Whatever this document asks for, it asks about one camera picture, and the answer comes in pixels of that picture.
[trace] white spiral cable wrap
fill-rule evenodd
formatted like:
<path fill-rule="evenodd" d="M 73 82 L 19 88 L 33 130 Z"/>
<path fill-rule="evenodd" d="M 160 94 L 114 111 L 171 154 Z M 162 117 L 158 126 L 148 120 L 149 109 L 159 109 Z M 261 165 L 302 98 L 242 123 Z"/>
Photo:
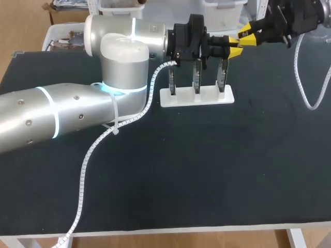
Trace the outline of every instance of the white spiral cable wrap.
<path fill-rule="evenodd" d="M 306 97 L 306 94 L 305 94 L 305 91 L 304 91 L 304 88 L 302 86 L 302 83 L 301 83 L 301 80 L 300 80 L 300 77 L 299 77 L 299 71 L 298 71 L 298 56 L 299 56 L 299 50 L 300 50 L 300 46 L 301 46 L 301 42 L 302 42 L 302 39 L 304 38 L 304 34 L 300 35 L 299 37 L 299 40 L 298 40 L 298 43 L 296 45 L 296 48 L 295 48 L 295 55 L 294 55 L 294 74 L 295 74 L 295 78 L 296 78 L 296 81 L 298 83 L 298 86 L 299 86 L 299 90 L 300 90 L 300 93 L 302 95 L 302 98 L 304 100 L 304 103 L 305 105 L 307 106 L 307 108 L 309 110 L 316 110 L 319 105 L 321 104 L 322 100 L 323 100 L 323 97 L 324 97 L 324 94 L 325 94 L 325 91 L 326 91 L 326 88 L 327 88 L 327 85 L 329 84 L 329 81 L 330 81 L 330 78 L 331 78 L 331 66 L 326 74 L 326 77 L 325 77 L 325 80 L 324 80 L 324 83 L 323 83 L 323 86 L 322 86 L 322 90 L 321 90 L 321 93 L 320 93 L 320 96 L 317 100 L 317 102 L 315 103 L 314 106 L 311 106 L 310 103 L 308 102 L 308 99 Z"/>
<path fill-rule="evenodd" d="M 118 128 L 123 127 L 127 124 L 133 123 L 137 120 L 139 120 L 140 118 L 142 118 L 147 111 L 149 110 L 149 108 L 151 107 L 152 104 L 152 100 L 153 100 L 153 93 L 154 93 L 154 85 L 155 85 L 155 80 L 157 75 L 159 74 L 159 72 L 165 68 L 165 67 L 169 67 L 169 66 L 174 66 L 177 63 L 175 61 L 169 61 L 169 62 L 165 62 L 162 65 L 160 65 L 158 68 L 156 68 L 152 79 L 151 79 L 151 86 L 149 88 L 149 96 L 148 96 L 148 101 L 147 104 L 144 108 L 144 110 L 139 113 L 138 115 L 134 116 L 131 119 L 122 121 L 118 124 Z M 62 240 L 60 240 L 55 246 L 53 246 L 53 248 L 59 248 L 62 244 L 64 244 L 72 235 L 73 231 L 75 230 L 75 228 L 77 227 L 78 221 L 81 217 L 82 214 L 82 209 L 83 209 L 83 200 L 84 200 L 84 185 L 85 185 L 85 173 L 86 173 L 86 167 L 88 164 L 88 160 L 92 155 L 92 152 L 94 151 L 94 149 L 99 145 L 99 143 L 106 138 L 109 134 L 111 134 L 114 131 L 114 127 L 111 127 L 109 129 L 107 129 L 103 134 L 101 134 L 96 141 L 94 141 L 94 143 L 91 145 L 91 147 L 89 148 L 89 150 L 87 151 L 83 164 L 82 164 L 82 169 L 81 169 L 81 176 L 80 176 L 80 184 L 79 184 L 79 200 L 78 200 L 78 209 L 77 209 L 77 214 L 76 217 L 74 219 L 74 222 L 71 226 L 71 228 L 69 229 L 69 231 L 67 232 L 67 234 L 63 237 Z"/>

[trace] white storage box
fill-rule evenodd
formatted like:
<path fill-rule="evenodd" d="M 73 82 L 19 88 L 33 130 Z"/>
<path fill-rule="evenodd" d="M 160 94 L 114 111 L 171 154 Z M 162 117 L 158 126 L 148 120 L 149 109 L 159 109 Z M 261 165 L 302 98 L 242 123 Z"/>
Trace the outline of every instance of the white storage box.
<path fill-rule="evenodd" d="M 132 7 L 132 8 L 111 8 L 114 0 L 99 0 L 98 9 L 104 16 L 118 16 L 123 15 L 130 18 L 142 19 L 142 11 L 145 5 Z"/>
<path fill-rule="evenodd" d="M 46 34 L 42 45 L 42 51 L 47 51 L 52 41 L 59 39 L 69 39 L 70 31 L 83 32 L 85 23 L 65 23 L 52 25 Z"/>
<path fill-rule="evenodd" d="M 209 32 L 237 29 L 247 0 L 200 0 Z"/>

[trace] table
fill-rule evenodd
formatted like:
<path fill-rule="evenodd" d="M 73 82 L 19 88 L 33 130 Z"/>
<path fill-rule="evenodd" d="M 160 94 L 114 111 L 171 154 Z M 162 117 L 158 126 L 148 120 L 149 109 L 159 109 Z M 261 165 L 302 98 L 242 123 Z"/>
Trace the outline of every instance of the table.
<path fill-rule="evenodd" d="M 317 98 L 329 67 L 327 48 L 303 43 L 299 68 L 309 99 Z M 330 225 L 331 98 L 327 91 L 318 110 L 305 109 L 293 54 L 281 44 L 245 49 L 230 62 L 235 103 L 226 106 L 161 108 L 162 72 L 149 113 L 93 153 L 74 236 Z M 217 63 L 209 64 L 202 84 L 216 78 Z M 188 67 L 177 79 L 191 80 Z M 150 74 L 155 68 L 151 63 Z M 83 52 L 25 53 L 12 60 L 0 93 L 101 80 L 98 59 Z M 2 240 L 66 233 L 82 160 L 103 131 L 89 128 L 0 155 Z"/>

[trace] white stand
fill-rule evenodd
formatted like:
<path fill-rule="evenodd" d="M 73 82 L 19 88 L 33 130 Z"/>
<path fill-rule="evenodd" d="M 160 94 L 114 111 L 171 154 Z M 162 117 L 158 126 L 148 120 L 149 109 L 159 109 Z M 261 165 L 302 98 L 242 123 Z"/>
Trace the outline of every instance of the white stand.
<path fill-rule="evenodd" d="M 234 97 L 230 85 L 226 85 L 224 92 L 220 93 L 216 81 L 215 85 L 201 86 L 200 94 L 195 94 L 193 87 L 176 88 L 174 96 L 168 88 L 161 89 L 160 103 L 162 107 L 229 104 L 234 103 Z"/>

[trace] table leg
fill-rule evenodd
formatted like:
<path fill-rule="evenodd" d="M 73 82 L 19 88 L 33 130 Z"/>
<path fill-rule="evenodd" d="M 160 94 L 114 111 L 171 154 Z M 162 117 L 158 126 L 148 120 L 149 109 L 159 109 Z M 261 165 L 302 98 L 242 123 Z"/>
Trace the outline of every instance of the table leg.
<path fill-rule="evenodd" d="M 307 248 L 301 229 L 288 229 L 291 248 Z"/>
<path fill-rule="evenodd" d="M 59 248 L 71 248 L 71 246 L 72 246 L 72 237 L 70 237 L 63 245 L 61 245 Z"/>
<path fill-rule="evenodd" d="M 12 237 L 0 239 L 9 248 L 41 248 L 35 239 L 16 239 Z"/>

